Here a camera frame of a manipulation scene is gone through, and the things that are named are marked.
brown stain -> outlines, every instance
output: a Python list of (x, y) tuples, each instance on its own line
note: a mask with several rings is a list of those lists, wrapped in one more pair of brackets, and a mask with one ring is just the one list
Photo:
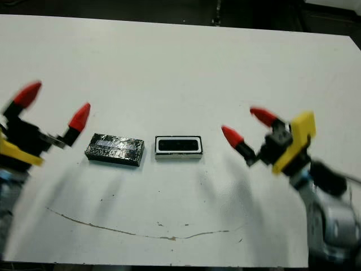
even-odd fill
[(190, 236), (187, 236), (187, 237), (176, 237), (176, 236), (173, 236), (173, 237), (167, 237), (167, 236), (151, 236), (151, 235), (143, 235), (143, 234), (137, 234), (137, 233), (132, 233), (132, 232), (129, 232), (129, 231), (124, 231), (124, 230), (117, 230), (117, 229), (112, 229), (112, 228), (108, 228), (108, 227), (103, 227), (103, 226), (98, 226), (98, 225), (94, 225), (92, 223), (85, 223), (83, 221), (80, 221), (80, 220), (76, 220), (74, 218), (71, 218), (69, 216), (66, 216), (62, 213), (58, 213), (57, 211), (54, 211), (52, 209), (50, 209), (49, 207), (46, 207), (46, 209), (48, 209), (50, 212), (58, 215), (58, 216), (61, 216), (62, 218), (65, 218), (67, 220), (70, 220), (70, 221), (73, 221), (75, 223), (78, 223), (78, 224), (81, 224), (81, 225), (85, 225), (85, 226), (89, 226), (89, 227), (92, 227), (92, 228), (97, 228), (97, 229), (102, 229), (102, 230), (109, 230), (109, 231), (112, 231), (112, 232), (115, 232), (115, 233), (122, 233), (122, 234), (127, 234), (127, 235), (133, 235), (133, 236), (139, 236), (139, 237), (145, 237), (145, 238), (152, 238), (152, 239), (166, 239), (166, 240), (170, 240), (170, 241), (176, 241), (177, 239), (191, 239), (193, 237), (197, 237), (197, 236), (201, 236), (201, 235), (206, 235), (206, 234), (215, 234), (215, 233), (229, 233), (231, 231), (237, 231), (239, 230), (240, 228), (242, 228), (245, 224), (243, 225), (240, 225), (238, 228), (236, 228), (235, 230), (216, 230), (216, 231), (205, 231), (203, 233), (197, 233), (197, 234), (193, 234), (193, 235), (190, 235)]

black foil-wrapped block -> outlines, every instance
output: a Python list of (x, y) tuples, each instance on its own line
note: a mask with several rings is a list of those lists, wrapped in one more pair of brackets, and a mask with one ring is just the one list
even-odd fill
[(94, 134), (85, 151), (89, 160), (123, 165), (140, 165), (144, 141), (128, 137)]

white table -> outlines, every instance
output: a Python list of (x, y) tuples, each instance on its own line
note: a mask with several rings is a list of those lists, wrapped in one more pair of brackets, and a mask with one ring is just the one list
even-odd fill
[[(7, 260), (306, 266), (300, 197), (223, 137), (227, 124), (260, 147), (267, 129), (251, 105), (289, 119), (314, 110), (312, 156), (361, 176), (361, 53), (349, 37), (2, 15), (0, 52), (2, 104), (43, 81), (24, 115), (43, 131), (62, 134), (92, 106), (73, 148), (52, 148), (31, 171)], [(89, 163), (93, 133), (143, 139), (141, 166)], [(202, 159), (156, 161), (160, 135), (202, 136)], [(353, 200), (361, 206), (356, 186)]]

